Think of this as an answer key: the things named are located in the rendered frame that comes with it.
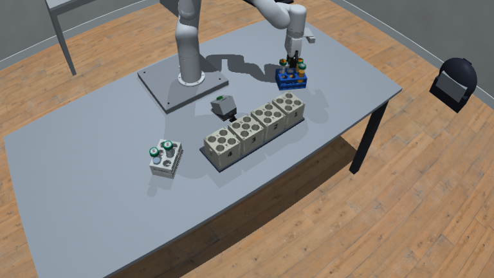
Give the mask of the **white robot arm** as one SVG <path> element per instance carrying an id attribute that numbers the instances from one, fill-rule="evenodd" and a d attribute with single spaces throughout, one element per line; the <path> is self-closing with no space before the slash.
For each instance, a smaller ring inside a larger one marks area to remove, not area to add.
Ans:
<path id="1" fill-rule="evenodd" d="M 280 30 L 287 28 L 286 33 L 290 37 L 306 37 L 309 43 L 315 43 L 311 30 L 305 28 L 307 10 L 304 6 L 276 3 L 274 0 L 251 0 L 251 2 L 275 28 Z M 175 31 L 181 71 L 178 81 L 186 87 L 198 86 L 205 79 L 205 74 L 201 71 L 198 40 L 200 9 L 200 0 L 179 0 L 180 15 L 178 14 Z"/>

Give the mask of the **blue tube rack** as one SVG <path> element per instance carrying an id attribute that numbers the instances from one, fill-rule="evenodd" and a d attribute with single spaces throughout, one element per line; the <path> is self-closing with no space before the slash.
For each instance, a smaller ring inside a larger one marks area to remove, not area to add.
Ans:
<path id="1" fill-rule="evenodd" d="M 281 76 L 283 76 L 283 75 L 285 75 L 284 79 L 281 78 Z M 289 77 L 290 75 L 293 75 L 293 78 L 290 78 Z M 305 79 L 305 80 L 303 80 L 303 82 L 301 82 L 301 83 L 297 82 L 297 80 L 302 80 L 302 79 Z M 289 73 L 287 71 L 287 68 L 286 68 L 285 73 L 279 73 L 279 69 L 278 69 L 275 73 L 275 80 L 277 82 L 277 86 L 279 88 L 279 91 L 288 90 L 288 89 L 306 88 L 306 83 L 307 83 L 306 74 L 304 74 L 303 78 L 298 77 L 298 72 L 295 71 L 295 68 L 293 70 L 293 73 Z M 283 86 L 285 86 L 285 87 L 283 87 Z"/>

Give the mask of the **white tube rack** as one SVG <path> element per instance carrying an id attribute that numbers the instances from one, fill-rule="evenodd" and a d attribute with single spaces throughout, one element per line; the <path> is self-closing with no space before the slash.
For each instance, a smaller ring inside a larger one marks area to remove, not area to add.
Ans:
<path id="1" fill-rule="evenodd" d="M 163 143 L 165 141 L 167 141 L 167 140 L 160 140 L 159 144 L 157 146 L 157 148 L 159 150 L 160 160 L 161 160 L 160 164 L 155 165 L 153 163 L 153 160 L 151 160 L 149 166 L 151 168 L 151 172 L 153 175 L 174 179 L 174 175 L 175 175 L 176 170 L 178 168 L 179 161 L 180 161 L 181 156 L 183 154 L 183 150 L 182 150 L 182 146 L 179 142 L 171 141 L 173 144 L 174 157 L 167 158 L 166 152 L 163 148 Z M 160 144 L 161 144 L 161 146 L 160 146 Z M 174 162 L 174 160 L 175 160 L 175 162 Z M 168 161 L 170 161 L 171 163 L 169 163 Z"/>

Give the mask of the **green-capped sample tube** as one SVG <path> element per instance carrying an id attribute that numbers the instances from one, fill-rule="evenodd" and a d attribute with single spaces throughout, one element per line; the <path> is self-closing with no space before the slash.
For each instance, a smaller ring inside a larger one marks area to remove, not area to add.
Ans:
<path id="1" fill-rule="evenodd" d="M 286 59 L 280 59 L 279 64 L 280 64 L 279 73 L 285 73 L 287 60 Z M 285 75 L 281 76 L 282 79 L 284 79 L 284 77 L 285 77 Z"/>

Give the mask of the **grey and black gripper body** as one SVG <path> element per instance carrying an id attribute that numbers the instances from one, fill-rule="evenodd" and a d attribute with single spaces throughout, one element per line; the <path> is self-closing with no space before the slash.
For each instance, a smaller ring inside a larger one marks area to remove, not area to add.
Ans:
<path id="1" fill-rule="evenodd" d="M 284 46 L 290 58 L 292 58 L 295 55 L 296 50 L 298 50 L 298 57 L 300 57 L 301 47 L 302 47 L 302 37 L 294 38 L 294 37 L 290 37 L 287 34 Z"/>

